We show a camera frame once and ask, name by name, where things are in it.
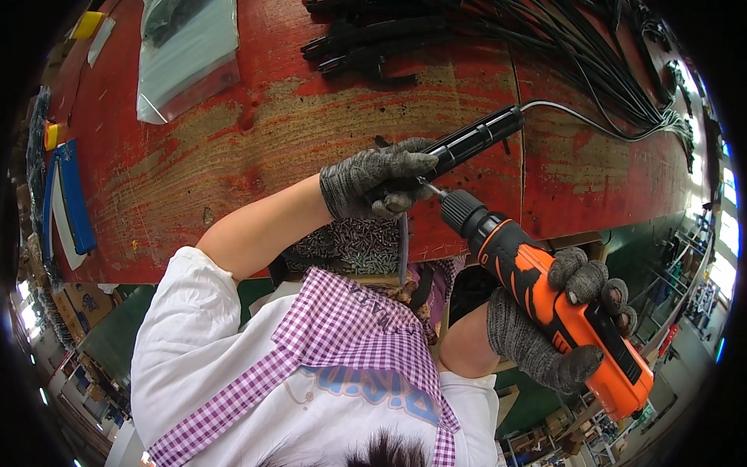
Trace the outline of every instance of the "drill chuck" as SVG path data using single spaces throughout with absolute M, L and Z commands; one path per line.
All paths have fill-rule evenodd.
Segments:
M 464 190 L 452 191 L 441 201 L 441 219 L 462 238 L 467 238 L 486 214 L 488 207 Z

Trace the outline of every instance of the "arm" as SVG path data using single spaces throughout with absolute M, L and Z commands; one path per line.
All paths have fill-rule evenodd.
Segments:
M 283 250 L 316 229 L 345 217 L 394 219 L 426 188 L 389 194 L 373 205 L 364 194 L 387 179 L 420 175 L 438 163 L 418 151 L 432 140 L 412 138 L 384 149 L 367 149 L 272 196 L 246 205 L 215 223 L 197 248 L 237 284 L 270 264 Z
M 590 303 L 598 297 L 616 321 L 620 334 L 628 337 L 636 326 L 636 312 L 626 306 L 625 283 L 608 278 L 604 263 L 588 262 L 579 248 L 559 252 L 548 272 L 550 286 L 558 291 L 565 289 L 571 303 Z M 570 394 L 599 368 L 604 352 L 594 345 L 581 345 L 559 353 L 527 312 L 519 308 L 513 294 L 498 288 L 488 303 L 447 331 L 438 369 L 479 378 L 493 372 L 497 356 L 513 361 L 537 383 Z
M 197 248 L 238 284 L 330 222 L 317 174 L 233 211 L 205 232 Z
M 439 371 L 480 378 L 495 370 L 500 357 L 488 343 L 487 316 L 488 303 L 484 303 L 449 328 L 438 352 Z

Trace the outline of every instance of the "gray knit glove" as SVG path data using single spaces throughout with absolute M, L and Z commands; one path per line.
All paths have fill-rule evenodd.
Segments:
M 560 251 L 548 271 L 550 287 L 565 289 L 571 303 L 589 303 L 599 297 L 620 334 L 628 337 L 636 328 L 636 311 L 626 306 L 625 282 L 608 277 L 607 266 L 587 262 L 580 248 Z M 576 347 L 565 355 L 558 352 L 505 288 L 496 289 L 490 297 L 487 321 L 493 351 L 512 360 L 537 383 L 558 392 L 571 394 L 597 371 L 604 358 L 602 349 L 594 345 Z
M 363 195 L 385 180 L 414 177 L 433 169 L 438 157 L 419 151 L 434 142 L 414 137 L 386 148 L 366 149 L 339 164 L 324 167 L 319 175 L 319 186 L 329 213 L 336 220 L 376 216 L 397 219 L 412 209 L 416 201 L 427 200 L 432 193 L 425 187 L 389 194 L 373 205 L 367 203 Z

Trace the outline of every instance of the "clear plastic bag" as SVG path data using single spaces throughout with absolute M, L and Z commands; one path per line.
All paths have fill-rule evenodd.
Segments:
M 137 119 L 160 125 L 239 81 L 236 0 L 143 0 Z

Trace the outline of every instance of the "purple gingham fabric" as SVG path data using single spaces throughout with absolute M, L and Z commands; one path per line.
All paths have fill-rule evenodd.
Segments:
M 449 271 L 461 269 L 458 262 L 447 263 Z M 454 465 L 453 433 L 459 422 L 441 394 L 423 327 L 407 307 L 357 282 L 312 268 L 272 340 L 278 345 L 273 352 L 151 446 L 149 453 L 158 467 L 185 464 L 300 365 L 396 371 L 425 391 L 440 413 L 433 465 Z

